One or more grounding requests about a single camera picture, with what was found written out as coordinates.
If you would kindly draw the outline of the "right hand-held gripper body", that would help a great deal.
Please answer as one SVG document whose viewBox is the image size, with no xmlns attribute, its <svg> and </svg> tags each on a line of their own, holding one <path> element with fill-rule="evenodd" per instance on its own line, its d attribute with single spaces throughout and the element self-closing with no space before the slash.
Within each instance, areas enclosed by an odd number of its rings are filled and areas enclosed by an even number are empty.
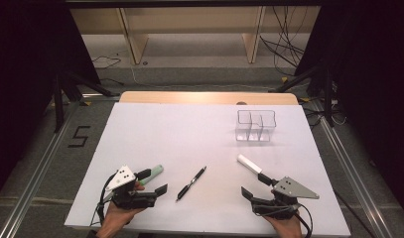
<svg viewBox="0 0 404 238">
<path fill-rule="evenodd" d="M 274 198 L 271 200 L 254 197 L 250 203 L 254 214 L 269 216 L 279 220 L 293 217 L 301 204 L 299 198 L 319 199 L 320 196 L 289 177 L 277 180 L 272 186 L 271 192 Z"/>
</svg>

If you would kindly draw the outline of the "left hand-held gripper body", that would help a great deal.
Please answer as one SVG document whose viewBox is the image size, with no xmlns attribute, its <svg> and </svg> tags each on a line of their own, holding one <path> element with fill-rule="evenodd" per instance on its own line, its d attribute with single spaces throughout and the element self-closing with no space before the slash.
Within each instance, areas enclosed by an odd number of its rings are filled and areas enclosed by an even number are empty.
<svg viewBox="0 0 404 238">
<path fill-rule="evenodd" d="M 123 166 L 108 183 L 106 190 L 110 192 L 111 201 L 117 207 L 129 210 L 155 205 L 158 197 L 155 192 L 138 192 L 135 188 L 139 181 L 136 174 L 128 166 Z"/>
</svg>

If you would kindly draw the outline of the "green marker pen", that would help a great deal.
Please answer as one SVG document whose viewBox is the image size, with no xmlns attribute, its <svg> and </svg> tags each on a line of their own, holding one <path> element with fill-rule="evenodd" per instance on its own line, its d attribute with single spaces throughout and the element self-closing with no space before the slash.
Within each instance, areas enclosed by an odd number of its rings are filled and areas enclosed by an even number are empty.
<svg viewBox="0 0 404 238">
<path fill-rule="evenodd" d="M 141 179 L 140 183 L 142 185 L 146 185 L 149 181 L 151 181 L 156 176 L 158 176 L 163 170 L 164 170 L 164 167 L 162 165 L 155 166 L 154 168 L 151 169 L 151 174 L 147 178 Z"/>
</svg>

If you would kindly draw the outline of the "white eraser stick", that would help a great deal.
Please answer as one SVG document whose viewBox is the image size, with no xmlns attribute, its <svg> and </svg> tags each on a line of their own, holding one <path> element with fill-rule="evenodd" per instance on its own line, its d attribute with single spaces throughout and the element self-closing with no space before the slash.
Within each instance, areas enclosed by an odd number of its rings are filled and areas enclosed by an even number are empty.
<svg viewBox="0 0 404 238">
<path fill-rule="evenodd" d="M 253 173 L 255 174 L 261 174 L 262 173 L 262 169 L 257 166 L 255 163 L 253 163 L 252 161 L 250 161 L 248 158 L 246 158 L 245 156 L 239 154 L 237 156 L 237 160 L 244 165 L 246 168 L 248 168 L 249 170 L 251 170 Z"/>
</svg>

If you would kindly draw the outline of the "black ballpoint pen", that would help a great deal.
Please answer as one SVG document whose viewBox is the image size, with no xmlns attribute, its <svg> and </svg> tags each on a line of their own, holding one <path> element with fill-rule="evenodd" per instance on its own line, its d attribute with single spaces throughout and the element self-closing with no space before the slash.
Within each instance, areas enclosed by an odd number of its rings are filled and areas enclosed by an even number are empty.
<svg viewBox="0 0 404 238">
<path fill-rule="evenodd" d="M 180 190 L 180 192 L 177 195 L 176 202 L 180 201 L 185 196 L 185 194 L 190 190 L 190 188 L 194 185 L 194 183 L 202 176 L 205 170 L 206 166 L 201 168 L 198 171 L 198 173 L 191 179 L 191 181 Z"/>
</svg>

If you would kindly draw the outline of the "clear plastic pen holder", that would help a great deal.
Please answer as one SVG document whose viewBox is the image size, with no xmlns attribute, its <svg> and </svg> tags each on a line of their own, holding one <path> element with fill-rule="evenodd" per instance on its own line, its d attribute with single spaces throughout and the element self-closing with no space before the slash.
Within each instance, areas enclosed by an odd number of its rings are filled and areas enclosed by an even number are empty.
<svg viewBox="0 0 404 238">
<path fill-rule="evenodd" d="M 273 110 L 238 110 L 235 139 L 244 142 L 269 142 L 276 128 Z"/>
</svg>

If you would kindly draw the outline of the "person's left hand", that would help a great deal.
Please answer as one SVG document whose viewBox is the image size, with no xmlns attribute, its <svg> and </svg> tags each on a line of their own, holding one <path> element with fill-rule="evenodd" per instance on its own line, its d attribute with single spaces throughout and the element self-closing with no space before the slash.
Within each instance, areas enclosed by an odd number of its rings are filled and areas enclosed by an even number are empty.
<svg viewBox="0 0 404 238">
<path fill-rule="evenodd" d="M 113 202 L 109 204 L 101 227 L 94 233 L 94 238 L 114 238 L 144 208 L 122 209 Z"/>
</svg>

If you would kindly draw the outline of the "person's right hand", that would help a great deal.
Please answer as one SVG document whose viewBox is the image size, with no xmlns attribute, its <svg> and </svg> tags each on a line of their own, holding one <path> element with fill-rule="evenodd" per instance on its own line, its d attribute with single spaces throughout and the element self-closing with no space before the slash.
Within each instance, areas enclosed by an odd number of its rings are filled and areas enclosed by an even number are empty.
<svg viewBox="0 0 404 238">
<path fill-rule="evenodd" d="M 302 238 L 301 223 L 296 216 L 283 220 L 264 216 L 264 219 L 272 225 L 280 238 Z"/>
</svg>

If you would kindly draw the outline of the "white board sheet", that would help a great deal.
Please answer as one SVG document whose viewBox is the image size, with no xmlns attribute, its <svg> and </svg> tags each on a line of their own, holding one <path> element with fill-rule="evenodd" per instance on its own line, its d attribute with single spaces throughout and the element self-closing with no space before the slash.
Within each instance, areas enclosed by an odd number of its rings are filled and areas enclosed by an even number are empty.
<svg viewBox="0 0 404 238">
<path fill-rule="evenodd" d="M 272 236 L 275 231 L 251 210 L 241 194 L 271 198 L 269 186 L 238 162 L 245 156 L 273 179 L 290 177 L 317 193 L 304 200 L 302 217 L 316 237 L 347 237 L 350 232 L 337 203 L 304 110 L 274 105 L 277 126 L 269 142 L 235 139 L 238 105 L 117 103 L 97 145 L 66 224 L 83 228 L 109 176 L 121 166 L 133 172 L 162 165 L 148 190 L 167 184 L 154 207 L 138 214 L 132 231 L 155 233 Z M 180 190 L 198 171 L 205 172 L 178 202 Z"/>
</svg>

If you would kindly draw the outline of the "light wooden table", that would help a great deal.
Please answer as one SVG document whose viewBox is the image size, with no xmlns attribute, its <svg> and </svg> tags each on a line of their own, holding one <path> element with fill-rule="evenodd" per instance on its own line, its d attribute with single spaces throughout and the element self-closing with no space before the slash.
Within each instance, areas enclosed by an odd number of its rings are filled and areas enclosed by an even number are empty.
<svg viewBox="0 0 404 238">
<path fill-rule="evenodd" d="M 126 91 L 121 103 L 298 105 L 292 93 Z"/>
</svg>

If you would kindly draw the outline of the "black metal stand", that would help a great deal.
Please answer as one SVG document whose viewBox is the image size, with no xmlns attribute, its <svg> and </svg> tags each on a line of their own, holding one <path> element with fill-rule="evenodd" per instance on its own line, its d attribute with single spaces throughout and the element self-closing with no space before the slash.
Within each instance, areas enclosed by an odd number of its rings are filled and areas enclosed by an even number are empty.
<svg viewBox="0 0 404 238">
<path fill-rule="evenodd" d="M 107 97 L 119 96 L 119 93 L 111 92 L 98 83 L 91 82 L 75 72 L 64 71 L 59 73 L 53 80 L 53 95 L 56 108 L 56 133 L 60 131 L 65 122 L 62 93 L 64 93 L 70 101 L 80 101 L 83 98 L 83 94 L 77 87 L 79 84 L 83 84 Z"/>
<path fill-rule="evenodd" d="M 334 125 L 332 119 L 332 76 L 332 72 L 328 65 L 325 63 L 318 63 L 317 65 L 312 66 L 310 69 L 307 69 L 303 73 L 297 75 L 289 82 L 284 83 L 282 86 L 277 87 L 276 89 L 269 89 L 269 92 L 284 93 L 290 88 L 309 78 L 311 81 L 307 88 L 307 93 L 310 96 L 317 96 L 320 92 L 324 93 L 324 116 L 329 125 L 332 127 Z"/>
</svg>

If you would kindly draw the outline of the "black curtain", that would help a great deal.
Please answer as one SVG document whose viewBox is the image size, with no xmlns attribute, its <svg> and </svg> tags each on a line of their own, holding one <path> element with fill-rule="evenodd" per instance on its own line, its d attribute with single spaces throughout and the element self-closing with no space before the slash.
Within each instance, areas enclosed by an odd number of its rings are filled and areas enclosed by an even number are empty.
<svg viewBox="0 0 404 238">
<path fill-rule="evenodd" d="M 337 95 L 404 210 L 404 0 L 307 0 L 321 8 L 296 69 L 329 64 Z"/>
<path fill-rule="evenodd" d="M 0 191 L 21 160 L 54 81 L 99 77 L 70 12 L 59 0 L 0 0 Z"/>
</svg>

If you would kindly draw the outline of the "light wooden bench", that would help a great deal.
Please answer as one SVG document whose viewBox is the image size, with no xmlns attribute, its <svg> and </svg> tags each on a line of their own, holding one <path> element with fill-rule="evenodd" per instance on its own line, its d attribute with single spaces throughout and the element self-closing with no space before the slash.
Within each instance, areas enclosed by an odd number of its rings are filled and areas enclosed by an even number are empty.
<svg viewBox="0 0 404 238">
<path fill-rule="evenodd" d="M 250 63 L 256 60 L 260 35 L 310 33 L 319 6 L 171 7 L 72 9 L 83 35 L 121 35 L 130 61 L 138 64 L 151 34 L 239 34 Z"/>
</svg>

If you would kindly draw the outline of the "aluminium floor rail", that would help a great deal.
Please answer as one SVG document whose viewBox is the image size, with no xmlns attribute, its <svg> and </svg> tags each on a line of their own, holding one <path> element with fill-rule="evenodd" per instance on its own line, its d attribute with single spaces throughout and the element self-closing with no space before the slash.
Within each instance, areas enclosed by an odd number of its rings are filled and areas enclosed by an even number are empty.
<svg viewBox="0 0 404 238">
<path fill-rule="evenodd" d="M 23 190 L 21 196 L 16 199 L 16 203 L 10 212 L 7 220 L 0 231 L 0 238 L 14 238 L 31 203 L 35 197 L 54 157 L 60 147 L 60 144 L 66 134 L 67 127 L 70 124 L 70 119 L 79 107 L 78 102 L 72 102 L 66 108 L 65 122 L 61 126 L 60 130 L 55 133 L 46 147 L 44 154 L 41 156 L 40 162 L 38 163 L 32 177 L 28 180 L 25 189 Z"/>
<path fill-rule="evenodd" d="M 319 100 L 306 110 L 352 236 L 394 238 L 385 211 L 396 203 L 353 128 L 339 117 L 326 119 Z"/>
</svg>

